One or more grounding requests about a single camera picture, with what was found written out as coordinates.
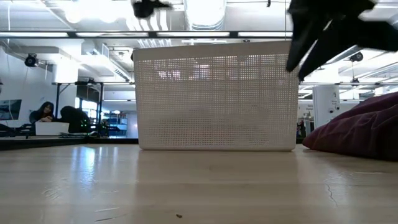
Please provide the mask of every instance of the person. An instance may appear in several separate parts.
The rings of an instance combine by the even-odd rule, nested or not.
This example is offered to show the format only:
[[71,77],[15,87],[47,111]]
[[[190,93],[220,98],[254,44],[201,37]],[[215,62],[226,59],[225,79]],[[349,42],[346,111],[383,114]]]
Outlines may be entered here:
[[37,111],[31,112],[29,115],[29,121],[31,124],[36,122],[52,122],[54,120],[53,111],[54,104],[51,102],[45,102]]

